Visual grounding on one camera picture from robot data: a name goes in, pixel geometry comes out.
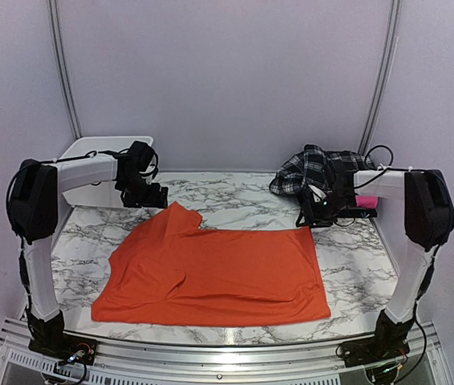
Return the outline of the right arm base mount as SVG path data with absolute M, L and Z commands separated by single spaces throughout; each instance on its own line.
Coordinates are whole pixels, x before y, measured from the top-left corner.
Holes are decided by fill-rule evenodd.
M 357 367 L 404 357 L 410 353 L 406 339 L 379 343 L 374 337 L 342 342 L 335 354 L 344 362 L 345 367 Z

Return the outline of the orange garment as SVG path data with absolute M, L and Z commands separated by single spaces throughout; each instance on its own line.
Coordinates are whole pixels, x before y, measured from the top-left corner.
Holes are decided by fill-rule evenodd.
M 96 322 L 248 327 L 331 315 L 312 233 L 202 229 L 178 203 L 137 225 L 111 254 Z

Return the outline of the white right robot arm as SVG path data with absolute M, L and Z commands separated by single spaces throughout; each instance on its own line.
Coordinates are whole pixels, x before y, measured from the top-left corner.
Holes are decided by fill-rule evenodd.
M 339 172 L 330 191 L 319 200 L 311 188 L 302 189 L 297 224 L 317 227 L 334 222 L 341 210 L 355 204 L 358 195 L 403 202 L 407 264 L 367 344 L 373 358 L 385 359 L 407 337 L 415 321 L 415 307 L 432 280 L 436 254 L 454 229 L 454 206 L 438 169 L 385 167 Z

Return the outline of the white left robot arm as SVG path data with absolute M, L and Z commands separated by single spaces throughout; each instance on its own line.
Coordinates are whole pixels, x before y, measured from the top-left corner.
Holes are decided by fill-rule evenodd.
M 151 149 L 91 151 L 54 160 L 24 160 L 6 190 L 6 215 L 21 242 L 19 271 L 28 297 L 26 316 L 34 342 L 55 357 L 71 351 L 63 313 L 55 298 L 51 242 L 59 222 L 61 194 L 112 182 L 127 208 L 168 206 L 168 190 L 154 182 L 159 157 Z

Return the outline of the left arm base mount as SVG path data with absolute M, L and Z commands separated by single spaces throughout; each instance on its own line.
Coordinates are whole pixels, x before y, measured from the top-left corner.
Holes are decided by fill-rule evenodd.
M 78 362 L 90 366 L 95 361 L 98 341 L 92 338 L 64 334 L 59 347 L 35 339 L 30 340 L 28 347 L 33 352 L 59 359 L 64 364 Z

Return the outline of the black white plaid skirt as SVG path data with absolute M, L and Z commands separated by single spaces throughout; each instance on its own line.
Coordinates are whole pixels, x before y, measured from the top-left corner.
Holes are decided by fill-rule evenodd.
M 277 170 L 269 189 L 280 196 L 298 195 L 309 186 L 326 193 L 334 183 L 335 173 L 374 169 L 373 160 L 357 152 L 327 151 L 318 145 L 307 144 Z

